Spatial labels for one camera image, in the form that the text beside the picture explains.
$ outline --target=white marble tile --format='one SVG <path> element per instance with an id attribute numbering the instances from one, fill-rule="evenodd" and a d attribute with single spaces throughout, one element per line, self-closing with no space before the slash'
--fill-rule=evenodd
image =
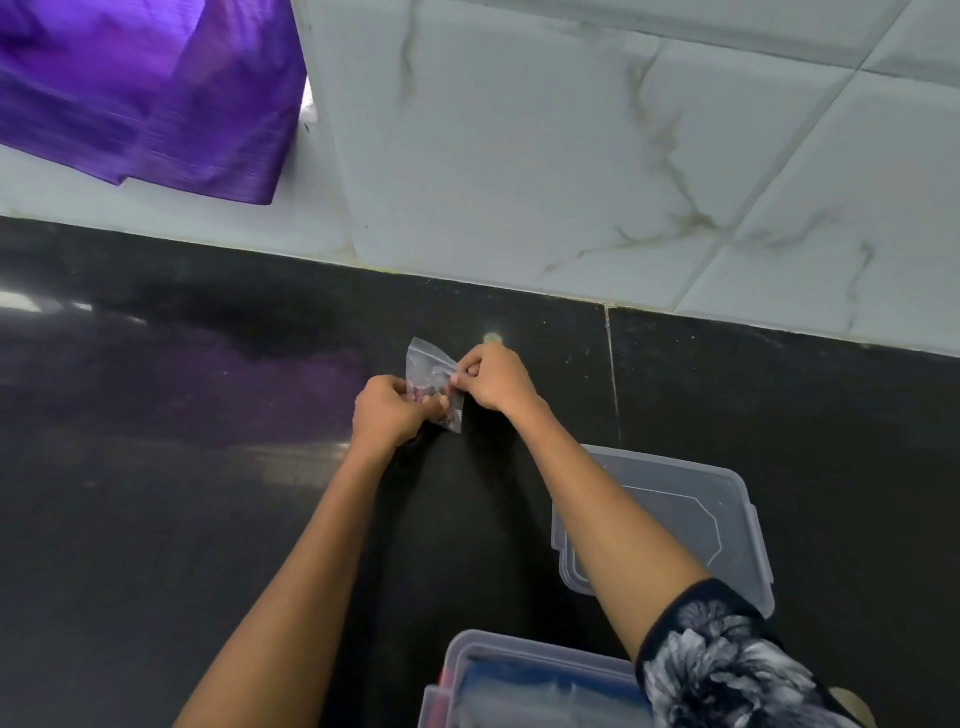
<path id="1" fill-rule="evenodd" d="M 672 305 L 849 74 L 444 0 L 320 7 L 361 261 L 606 301 Z"/>
<path id="2" fill-rule="evenodd" d="M 787 58 L 856 67 L 909 0 L 470 0 Z M 953 3 L 955 0 L 942 0 Z"/>
<path id="3" fill-rule="evenodd" d="M 960 86 L 960 2 L 913 0 L 864 67 Z"/>
<path id="4" fill-rule="evenodd" d="M 679 311 L 960 352 L 960 90 L 861 73 Z"/>
<path id="5" fill-rule="evenodd" d="M 128 180 L 119 187 L 0 146 L 0 214 L 225 248 L 355 261 L 322 119 L 301 123 L 269 206 Z"/>

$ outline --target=black and white floral shirt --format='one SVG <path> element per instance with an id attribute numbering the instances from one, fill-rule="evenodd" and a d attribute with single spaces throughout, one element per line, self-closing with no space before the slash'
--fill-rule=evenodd
<path id="1" fill-rule="evenodd" d="M 657 728 L 859 728 L 722 581 L 690 587 L 640 649 Z"/>

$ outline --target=person's left hand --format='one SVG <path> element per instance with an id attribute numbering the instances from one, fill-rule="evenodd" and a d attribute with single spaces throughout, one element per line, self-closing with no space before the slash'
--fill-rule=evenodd
<path id="1" fill-rule="evenodd" d="M 436 422 L 450 407 L 446 395 L 413 402 L 403 398 L 406 391 L 407 383 L 396 376 L 367 382 L 353 411 L 353 447 L 392 452 L 416 437 L 424 420 Z"/>

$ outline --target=purple cloth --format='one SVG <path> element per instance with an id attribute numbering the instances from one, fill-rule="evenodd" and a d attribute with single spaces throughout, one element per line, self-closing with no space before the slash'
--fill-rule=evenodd
<path id="1" fill-rule="evenodd" d="M 306 67 L 290 0 L 0 0 L 0 143 L 268 205 Z"/>

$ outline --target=clear plastic bag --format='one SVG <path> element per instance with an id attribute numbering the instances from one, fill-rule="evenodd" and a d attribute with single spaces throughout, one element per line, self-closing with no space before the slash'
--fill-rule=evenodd
<path id="1" fill-rule="evenodd" d="M 450 411 L 440 425 L 459 434 L 464 423 L 464 393 L 450 386 L 450 377 L 456 371 L 457 362 L 433 344 L 416 338 L 410 342 L 407 349 L 407 399 L 422 401 L 431 395 L 447 395 Z"/>

